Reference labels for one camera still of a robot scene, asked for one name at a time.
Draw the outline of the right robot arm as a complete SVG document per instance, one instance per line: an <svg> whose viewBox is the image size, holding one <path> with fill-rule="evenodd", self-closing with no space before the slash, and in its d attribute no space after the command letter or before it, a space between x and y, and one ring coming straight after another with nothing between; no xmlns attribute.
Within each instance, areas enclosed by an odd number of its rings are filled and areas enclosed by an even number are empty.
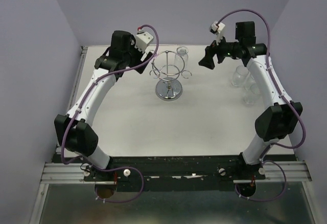
<svg viewBox="0 0 327 224"><path fill-rule="evenodd" d="M272 145L294 131L303 107L300 102L292 100L275 76L267 46L256 42L254 22L236 23L235 42L226 41L224 23L215 21L209 30L216 35L216 40L205 48L205 55L198 64L212 70L215 67L214 57L217 57L218 63L227 57L240 59L254 78L263 98L265 110L255 120L256 134L242 152L244 161L235 166L236 175L246 179L253 174L253 165L260 163Z"/></svg>

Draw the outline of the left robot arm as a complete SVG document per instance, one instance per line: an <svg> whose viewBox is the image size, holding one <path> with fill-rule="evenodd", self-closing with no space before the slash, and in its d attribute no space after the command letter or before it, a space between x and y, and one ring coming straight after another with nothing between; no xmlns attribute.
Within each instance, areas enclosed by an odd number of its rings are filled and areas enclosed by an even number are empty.
<svg viewBox="0 0 327 224"><path fill-rule="evenodd" d="M113 176L109 165L110 156L98 145L99 137L92 128L95 115L108 91L122 77L127 69L142 73L152 53L146 48L154 36L144 29L133 35L126 31L114 31L111 45L95 61L91 79L85 90L65 115L57 115L54 120L58 143L61 146L61 160L69 164L64 151L76 153L96 166L96 175L103 181Z"/></svg>

